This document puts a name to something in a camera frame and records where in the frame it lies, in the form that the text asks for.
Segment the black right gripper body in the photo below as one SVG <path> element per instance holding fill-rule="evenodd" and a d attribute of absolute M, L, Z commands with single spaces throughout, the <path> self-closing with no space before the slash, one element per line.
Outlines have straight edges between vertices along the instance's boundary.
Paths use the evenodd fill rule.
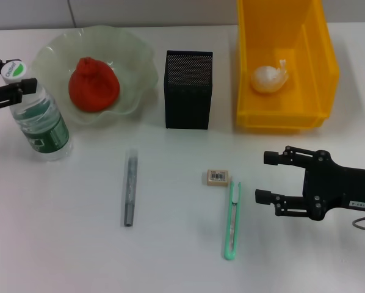
<path fill-rule="evenodd" d="M 305 167 L 303 199 L 312 220 L 335 208 L 365 212 L 365 170 L 338 165 L 319 150 Z"/>

